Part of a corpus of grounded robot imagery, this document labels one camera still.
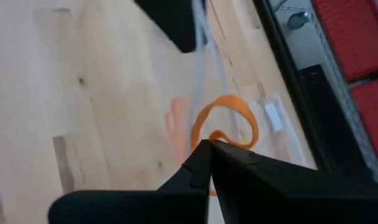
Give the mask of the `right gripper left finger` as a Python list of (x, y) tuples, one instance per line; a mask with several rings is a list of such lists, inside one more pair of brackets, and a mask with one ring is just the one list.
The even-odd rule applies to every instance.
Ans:
[(157, 190), (81, 190), (50, 206), (50, 224), (207, 223), (212, 145), (202, 140)]

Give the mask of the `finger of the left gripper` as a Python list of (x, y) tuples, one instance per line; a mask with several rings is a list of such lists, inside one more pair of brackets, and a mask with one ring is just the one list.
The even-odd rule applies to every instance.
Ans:
[(181, 53), (195, 51), (195, 22), (191, 0), (135, 0), (134, 2)]

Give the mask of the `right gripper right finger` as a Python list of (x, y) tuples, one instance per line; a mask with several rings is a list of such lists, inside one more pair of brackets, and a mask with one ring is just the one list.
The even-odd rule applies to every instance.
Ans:
[(378, 185), (213, 141), (212, 176), (225, 223), (378, 223)]

